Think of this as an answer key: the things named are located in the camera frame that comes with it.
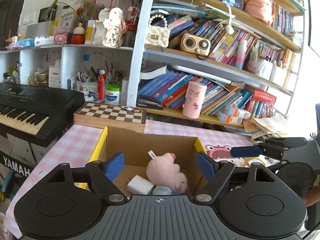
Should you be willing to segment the person's right hand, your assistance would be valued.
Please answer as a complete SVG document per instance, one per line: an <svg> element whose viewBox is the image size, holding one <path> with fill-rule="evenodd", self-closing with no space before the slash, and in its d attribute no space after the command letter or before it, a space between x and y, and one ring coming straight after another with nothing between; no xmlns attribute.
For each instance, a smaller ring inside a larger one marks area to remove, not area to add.
<svg viewBox="0 0 320 240"><path fill-rule="evenodd" d="M320 187L312 187L309 192L302 197L306 207L312 206L313 204L320 201Z"/></svg>

